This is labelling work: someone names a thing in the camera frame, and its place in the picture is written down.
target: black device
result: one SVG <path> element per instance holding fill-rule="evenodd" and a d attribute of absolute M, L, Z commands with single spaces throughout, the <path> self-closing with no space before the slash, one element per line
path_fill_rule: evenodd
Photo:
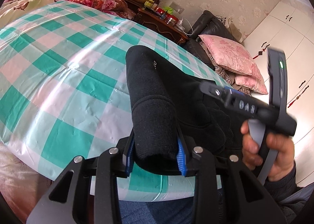
<path fill-rule="evenodd" d="M 270 76 L 269 104 L 243 94 L 229 87 L 220 87 L 203 82 L 200 90 L 224 103 L 225 108 L 247 116 L 250 134 L 259 145 L 258 154 L 263 164 L 253 173 L 264 184 L 267 175 L 277 157 L 276 150 L 266 146 L 266 137 L 270 132 L 294 136 L 296 121 L 286 112 L 287 106 L 287 66 L 284 52 L 268 48 L 268 73 Z"/>
<path fill-rule="evenodd" d="M 195 176 L 193 224 L 219 224 L 216 175 L 225 194 L 228 224 L 284 224 L 285 216 L 253 173 L 236 156 L 213 156 L 178 129 L 178 167 L 172 175 Z M 134 133 L 99 157 L 75 157 L 35 206 L 27 224 L 81 224 L 87 220 L 87 196 L 96 175 L 94 224 L 121 224 L 117 177 L 130 175 L 136 162 Z"/>

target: green and white checkered sheet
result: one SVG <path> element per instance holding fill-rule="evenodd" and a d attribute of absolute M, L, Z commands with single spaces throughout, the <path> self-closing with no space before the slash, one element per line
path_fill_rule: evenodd
<path fill-rule="evenodd" d="M 228 86 L 190 53 L 133 21 L 67 1 L 0 30 L 0 138 L 24 163 L 54 180 L 77 155 L 99 156 L 132 129 L 125 55 L 147 46 L 187 74 Z M 192 196 L 194 178 L 137 165 L 118 179 L 119 198 Z"/>

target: wall socket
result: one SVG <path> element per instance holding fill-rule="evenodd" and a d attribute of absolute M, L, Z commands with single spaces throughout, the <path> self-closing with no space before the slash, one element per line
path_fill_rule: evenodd
<path fill-rule="evenodd" d="M 169 7 L 178 12 L 179 14 L 181 14 L 184 11 L 184 8 L 175 2 L 172 2 Z"/>

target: metal screw head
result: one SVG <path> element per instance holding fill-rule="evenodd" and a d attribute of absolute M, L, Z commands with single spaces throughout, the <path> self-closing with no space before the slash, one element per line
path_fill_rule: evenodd
<path fill-rule="evenodd" d="M 238 162 L 238 161 L 239 161 L 239 158 L 238 158 L 238 156 L 236 156 L 236 155 L 231 155 L 231 156 L 229 157 L 229 159 L 230 159 L 231 162 Z"/>
<path fill-rule="evenodd" d="M 75 158 L 74 158 L 74 162 L 75 163 L 79 163 L 79 162 L 81 162 L 83 160 L 83 157 L 82 156 L 76 156 Z"/>
<path fill-rule="evenodd" d="M 203 148 L 200 147 L 200 146 L 194 147 L 193 150 L 194 150 L 195 153 L 202 153 L 203 152 Z"/>
<path fill-rule="evenodd" d="M 111 148 L 111 149 L 109 149 L 109 153 L 110 154 L 117 154 L 119 152 L 119 149 L 118 148 Z"/>

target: human hand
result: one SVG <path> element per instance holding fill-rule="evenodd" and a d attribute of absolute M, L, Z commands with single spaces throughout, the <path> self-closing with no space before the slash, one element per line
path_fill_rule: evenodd
<path fill-rule="evenodd" d="M 252 139 L 249 134 L 249 125 L 245 121 L 241 127 L 242 153 L 243 163 L 250 169 L 254 170 L 256 166 L 263 163 L 263 159 L 258 153 L 258 144 Z M 288 175 L 294 166 L 294 144 L 290 137 L 282 134 L 268 134 L 266 144 L 269 149 L 278 150 L 277 158 L 272 166 L 268 180 L 276 182 Z"/>

